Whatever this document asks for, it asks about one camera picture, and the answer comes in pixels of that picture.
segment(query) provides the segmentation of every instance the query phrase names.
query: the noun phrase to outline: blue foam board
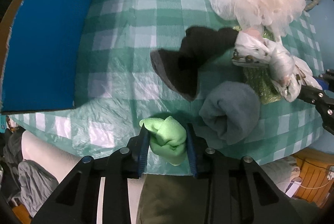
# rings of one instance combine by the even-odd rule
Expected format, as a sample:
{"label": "blue foam board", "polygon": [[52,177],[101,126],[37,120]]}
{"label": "blue foam board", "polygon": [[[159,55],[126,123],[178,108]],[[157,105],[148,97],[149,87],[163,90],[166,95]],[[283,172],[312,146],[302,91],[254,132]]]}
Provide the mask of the blue foam board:
{"label": "blue foam board", "polygon": [[73,108],[76,55],[90,3],[23,1],[9,41],[2,112]]}

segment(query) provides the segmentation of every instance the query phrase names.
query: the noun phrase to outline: plaid tablecloth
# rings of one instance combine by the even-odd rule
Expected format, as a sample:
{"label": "plaid tablecloth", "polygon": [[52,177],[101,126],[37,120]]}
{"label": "plaid tablecloth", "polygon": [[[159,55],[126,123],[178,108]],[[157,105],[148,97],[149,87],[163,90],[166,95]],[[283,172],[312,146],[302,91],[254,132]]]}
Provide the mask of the plaid tablecloth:
{"label": "plaid tablecloth", "polygon": [[[283,44],[317,75],[323,64],[311,23],[304,12],[290,25]],[[179,49],[191,25],[219,29],[237,23],[219,18],[208,0],[93,0],[78,51],[76,109],[14,115],[12,119],[61,149],[95,158],[125,146],[138,134],[141,119],[168,114],[181,123],[193,122],[196,133],[225,155],[250,155],[259,164],[288,156],[319,138],[322,120],[315,108],[300,100],[281,100],[262,106],[260,121],[245,140],[232,146],[218,140],[198,111],[216,85],[242,79],[242,69],[231,64],[231,52],[201,69],[200,93],[191,103],[168,89],[150,62],[152,49]],[[190,174],[187,162],[174,167],[151,150],[146,172]]]}

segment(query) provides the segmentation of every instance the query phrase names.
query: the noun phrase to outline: gray cloth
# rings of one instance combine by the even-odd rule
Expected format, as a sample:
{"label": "gray cloth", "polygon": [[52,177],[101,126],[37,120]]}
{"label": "gray cloth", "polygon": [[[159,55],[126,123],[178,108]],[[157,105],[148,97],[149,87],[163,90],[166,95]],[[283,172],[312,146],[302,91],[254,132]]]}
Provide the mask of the gray cloth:
{"label": "gray cloth", "polygon": [[19,163],[18,170],[22,203],[34,217],[59,183],[34,161],[25,160]]}
{"label": "gray cloth", "polygon": [[20,131],[9,134],[8,141],[3,149],[3,157],[7,163],[18,165],[22,162],[21,139],[22,132]]}
{"label": "gray cloth", "polygon": [[220,139],[235,144],[255,128],[260,117],[260,101],[247,84],[226,81],[206,97],[199,115]]}

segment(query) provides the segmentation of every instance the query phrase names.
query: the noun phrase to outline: rolled towel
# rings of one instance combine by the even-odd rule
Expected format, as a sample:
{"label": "rolled towel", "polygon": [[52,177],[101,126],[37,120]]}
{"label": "rolled towel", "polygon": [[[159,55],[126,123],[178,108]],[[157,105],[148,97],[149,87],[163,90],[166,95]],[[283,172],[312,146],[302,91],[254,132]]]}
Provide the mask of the rolled towel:
{"label": "rolled towel", "polygon": [[260,117],[260,101],[247,84],[226,81],[206,97],[199,115],[220,139],[235,144],[255,128]]}
{"label": "rolled towel", "polygon": [[152,134],[150,147],[153,153],[164,157],[172,165],[179,165],[186,158],[186,130],[171,116],[166,119],[146,118],[139,122]]}

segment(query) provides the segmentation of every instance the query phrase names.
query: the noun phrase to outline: metal screw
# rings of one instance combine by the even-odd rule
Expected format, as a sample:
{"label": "metal screw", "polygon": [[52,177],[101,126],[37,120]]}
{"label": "metal screw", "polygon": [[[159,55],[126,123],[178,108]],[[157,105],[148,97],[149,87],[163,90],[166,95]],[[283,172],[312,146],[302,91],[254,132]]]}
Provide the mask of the metal screw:
{"label": "metal screw", "polygon": [[251,162],[253,162],[253,158],[250,157],[250,156],[245,156],[245,157],[243,158],[243,160],[244,160],[246,163],[251,163]]}
{"label": "metal screw", "polygon": [[214,154],[215,153],[215,149],[214,148],[206,148],[205,149],[205,152],[207,153],[207,154]]}
{"label": "metal screw", "polygon": [[84,156],[84,157],[82,157],[82,159],[81,159],[81,161],[82,161],[84,164],[89,163],[91,160],[93,160],[93,157],[91,157],[91,156]]}
{"label": "metal screw", "polygon": [[130,151],[130,149],[127,148],[127,147],[124,147],[124,148],[121,148],[121,149],[120,149],[120,153],[121,153],[121,154],[127,154],[129,151]]}

